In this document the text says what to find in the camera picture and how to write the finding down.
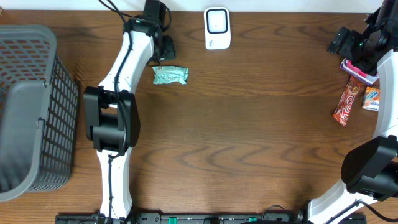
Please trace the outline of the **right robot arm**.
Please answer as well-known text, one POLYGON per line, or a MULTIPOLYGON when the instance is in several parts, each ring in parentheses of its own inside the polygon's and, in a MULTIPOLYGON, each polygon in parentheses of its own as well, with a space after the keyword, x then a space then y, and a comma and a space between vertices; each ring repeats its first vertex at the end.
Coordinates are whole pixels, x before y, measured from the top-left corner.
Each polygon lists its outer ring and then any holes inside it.
POLYGON ((328 51, 379 77, 381 98, 373 138, 347 153, 340 180, 309 201, 297 223, 340 223, 361 207, 386 222, 397 222, 371 206, 397 197, 397 1, 383 1, 365 22, 363 33, 342 27, 328 51))

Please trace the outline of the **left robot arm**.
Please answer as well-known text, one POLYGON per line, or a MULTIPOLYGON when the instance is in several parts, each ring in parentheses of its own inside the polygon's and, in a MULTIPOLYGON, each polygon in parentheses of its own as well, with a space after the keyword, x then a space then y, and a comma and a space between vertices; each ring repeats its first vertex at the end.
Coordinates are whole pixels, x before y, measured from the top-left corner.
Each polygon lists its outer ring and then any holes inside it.
POLYGON ((101 166, 103 199, 91 223, 129 223, 132 197, 129 188, 130 156, 141 123, 135 92, 150 62, 176 57, 170 9, 161 1, 146 1, 141 15, 127 16, 112 1, 104 3, 123 22, 123 42, 106 77, 83 94, 86 136, 96 149, 101 166))

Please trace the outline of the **orange snack bar wrapper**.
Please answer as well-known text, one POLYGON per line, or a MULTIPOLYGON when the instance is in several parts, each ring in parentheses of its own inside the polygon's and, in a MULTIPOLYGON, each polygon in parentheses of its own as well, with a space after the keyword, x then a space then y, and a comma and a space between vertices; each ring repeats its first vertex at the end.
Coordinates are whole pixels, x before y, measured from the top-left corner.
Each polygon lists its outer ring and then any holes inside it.
POLYGON ((355 77, 350 77, 332 117, 342 126, 346 126, 353 103, 363 88, 355 77))

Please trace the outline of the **purple red noodle packet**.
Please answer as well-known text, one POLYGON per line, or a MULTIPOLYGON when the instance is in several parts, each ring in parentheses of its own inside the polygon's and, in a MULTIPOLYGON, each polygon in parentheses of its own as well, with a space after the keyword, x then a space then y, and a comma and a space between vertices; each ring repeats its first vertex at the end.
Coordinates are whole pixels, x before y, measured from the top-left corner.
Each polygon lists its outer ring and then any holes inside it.
POLYGON ((366 85, 373 85, 379 80, 379 75, 371 76, 367 73, 362 72, 358 67, 355 67, 350 60, 343 59, 340 63, 340 68, 348 72, 352 77, 358 79, 366 85))

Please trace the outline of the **mint green snack packet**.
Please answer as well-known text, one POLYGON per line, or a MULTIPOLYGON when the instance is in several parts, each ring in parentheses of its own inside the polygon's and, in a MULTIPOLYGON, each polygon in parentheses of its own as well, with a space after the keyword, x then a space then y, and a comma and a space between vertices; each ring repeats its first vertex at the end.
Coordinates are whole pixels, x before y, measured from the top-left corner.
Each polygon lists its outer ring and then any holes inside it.
POLYGON ((178 66, 154 66, 155 72, 153 84, 163 85, 170 83, 187 84, 189 69, 178 66))

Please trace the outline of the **small orange snack box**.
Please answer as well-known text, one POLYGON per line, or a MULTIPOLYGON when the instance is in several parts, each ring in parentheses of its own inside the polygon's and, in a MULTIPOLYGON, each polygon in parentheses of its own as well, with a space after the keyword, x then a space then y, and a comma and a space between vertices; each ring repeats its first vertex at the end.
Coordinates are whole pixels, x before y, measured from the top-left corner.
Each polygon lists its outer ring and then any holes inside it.
POLYGON ((374 87, 366 87, 363 96, 362 109, 379 111, 380 89, 374 87))

